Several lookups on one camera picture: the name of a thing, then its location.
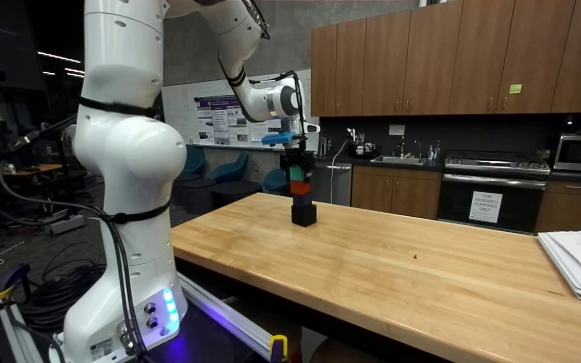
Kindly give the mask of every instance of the wooden table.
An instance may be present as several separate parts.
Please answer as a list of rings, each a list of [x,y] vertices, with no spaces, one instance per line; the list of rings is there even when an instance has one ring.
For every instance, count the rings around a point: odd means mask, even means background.
[[[174,227],[176,257],[452,361],[579,361],[581,301],[536,236],[254,194]]]

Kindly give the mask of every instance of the black cable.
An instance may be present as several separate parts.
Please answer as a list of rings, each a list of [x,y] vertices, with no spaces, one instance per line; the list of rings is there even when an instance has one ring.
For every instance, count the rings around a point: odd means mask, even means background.
[[[54,268],[51,266],[59,257],[63,257],[67,251],[77,248],[80,245],[67,245],[63,247],[57,255],[52,255],[52,258],[46,263],[45,273],[43,273],[43,280],[46,282],[46,274],[52,273]]]
[[[96,265],[81,265],[72,273],[45,280],[25,305],[31,327],[45,333],[63,330],[69,309],[96,284],[99,273]]]
[[[122,233],[120,233],[118,226],[112,222],[114,217],[109,213],[106,213],[104,210],[99,210],[98,206],[21,195],[7,184],[3,173],[0,173],[0,184],[17,200],[31,201],[31,203],[52,203],[52,206],[75,208],[75,210],[90,210],[107,224],[112,239],[114,239],[114,245],[115,245],[115,258],[118,258],[120,282],[122,282],[123,317],[128,322],[128,330],[130,330],[133,344],[137,344],[137,350],[146,350],[146,344],[143,344],[143,338],[142,338],[142,333],[137,327],[137,317],[133,311],[133,293],[131,293],[131,280],[130,280],[130,270],[128,270],[128,253],[126,253],[126,247],[122,243]]]
[[[11,222],[15,222],[15,224],[29,226],[29,227],[43,227],[43,226],[54,224],[54,222],[59,222],[59,219],[65,219],[63,215],[52,215],[52,217],[46,217],[46,219],[34,219],[34,222],[31,222],[31,219],[22,219],[22,217],[19,217],[19,215],[13,215],[13,213],[5,211],[3,208],[0,208],[0,215],[7,217],[7,219],[11,219]]]

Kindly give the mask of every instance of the floor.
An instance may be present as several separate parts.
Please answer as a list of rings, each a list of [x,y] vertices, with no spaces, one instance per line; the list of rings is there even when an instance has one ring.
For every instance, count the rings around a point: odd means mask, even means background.
[[[171,226],[196,217],[180,206],[171,206],[170,215]],[[0,280],[19,265],[29,265],[31,280],[43,282],[87,263],[104,263],[98,219],[87,219],[83,227],[60,236],[43,230],[31,232],[21,226],[0,226]],[[311,356],[324,338],[324,335],[304,329],[304,356]]]

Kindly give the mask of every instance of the blue light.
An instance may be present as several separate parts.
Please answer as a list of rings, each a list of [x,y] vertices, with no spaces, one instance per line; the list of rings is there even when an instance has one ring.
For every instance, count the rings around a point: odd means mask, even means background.
[[[164,290],[164,298],[170,302],[174,298],[171,290]]]
[[[177,321],[171,321],[170,325],[167,325],[167,333],[171,333],[171,330],[177,330]]]

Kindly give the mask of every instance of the stainless steel oven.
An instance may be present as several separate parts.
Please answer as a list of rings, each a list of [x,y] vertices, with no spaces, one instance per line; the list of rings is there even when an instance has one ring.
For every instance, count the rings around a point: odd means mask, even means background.
[[[447,160],[439,217],[536,232],[551,167],[517,153],[452,153]]]

